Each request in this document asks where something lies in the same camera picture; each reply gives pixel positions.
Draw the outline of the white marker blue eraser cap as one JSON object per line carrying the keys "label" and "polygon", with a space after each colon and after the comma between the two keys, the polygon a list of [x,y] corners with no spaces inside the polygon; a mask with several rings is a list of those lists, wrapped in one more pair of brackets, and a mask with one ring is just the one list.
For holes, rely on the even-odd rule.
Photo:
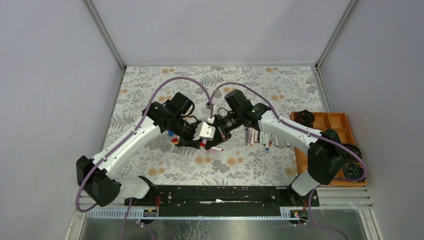
{"label": "white marker blue eraser cap", "polygon": [[274,136],[273,138],[274,138],[274,141],[275,141],[275,147],[278,148],[279,147],[278,138],[276,136]]}

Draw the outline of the white marker orange cap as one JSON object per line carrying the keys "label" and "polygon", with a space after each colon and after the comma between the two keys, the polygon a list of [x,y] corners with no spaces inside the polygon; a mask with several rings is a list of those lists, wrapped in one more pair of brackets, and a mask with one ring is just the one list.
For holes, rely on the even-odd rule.
{"label": "white marker orange cap", "polygon": [[250,146],[251,147],[254,145],[255,140],[256,140],[255,134],[256,134],[256,130],[251,128],[250,129]]}

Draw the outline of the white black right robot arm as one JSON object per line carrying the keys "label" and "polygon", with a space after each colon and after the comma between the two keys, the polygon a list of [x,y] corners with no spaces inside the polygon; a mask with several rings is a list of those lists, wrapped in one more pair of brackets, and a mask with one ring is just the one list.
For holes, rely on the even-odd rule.
{"label": "white black right robot arm", "polygon": [[291,205],[301,205],[312,189],[329,185],[346,163],[346,150],[335,130],[320,131],[279,116],[269,105],[253,105],[238,89],[224,99],[230,107],[229,113],[212,114],[207,119],[207,123],[215,127],[213,140],[207,142],[208,148],[230,139],[230,132],[244,125],[288,142],[307,155],[307,169],[292,181],[286,193]]}

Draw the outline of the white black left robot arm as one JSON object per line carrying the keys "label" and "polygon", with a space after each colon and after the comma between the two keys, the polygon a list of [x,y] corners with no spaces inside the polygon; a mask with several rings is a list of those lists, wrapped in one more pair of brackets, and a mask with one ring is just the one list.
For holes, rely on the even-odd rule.
{"label": "white black left robot arm", "polygon": [[186,113],[192,113],[195,104],[178,92],[165,103],[152,102],[141,124],[135,124],[105,150],[76,161],[76,177],[79,192],[85,192],[96,206],[105,207],[116,198],[134,198],[148,206],[155,200],[154,185],[145,177],[120,177],[124,163],[138,149],[165,131],[181,137],[191,147],[197,147],[194,135],[198,122],[188,123]]}

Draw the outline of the red orange gel pen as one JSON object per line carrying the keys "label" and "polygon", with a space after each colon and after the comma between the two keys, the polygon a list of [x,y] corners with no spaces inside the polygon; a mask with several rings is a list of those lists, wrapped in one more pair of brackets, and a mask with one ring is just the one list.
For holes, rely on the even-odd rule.
{"label": "red orange gel pen", "polygon": [[274,136],[272,134],[268,134],[268,146],[269,147],[273,146],[273,139],[274,139]]}

